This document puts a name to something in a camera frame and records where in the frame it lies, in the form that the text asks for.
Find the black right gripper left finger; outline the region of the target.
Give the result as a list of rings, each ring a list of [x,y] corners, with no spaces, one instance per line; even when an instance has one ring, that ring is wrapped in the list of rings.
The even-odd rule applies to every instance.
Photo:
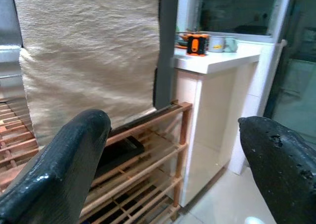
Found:
[[[77,223],[110,130],[98,109],[65,124],[1,195],[1,223]]]

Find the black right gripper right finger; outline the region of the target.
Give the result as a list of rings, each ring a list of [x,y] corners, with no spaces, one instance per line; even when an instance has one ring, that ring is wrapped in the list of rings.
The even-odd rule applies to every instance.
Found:
[[[316,151],[295,131],[259,116],[238,119],[255,183],[278,224],[316,222]]]

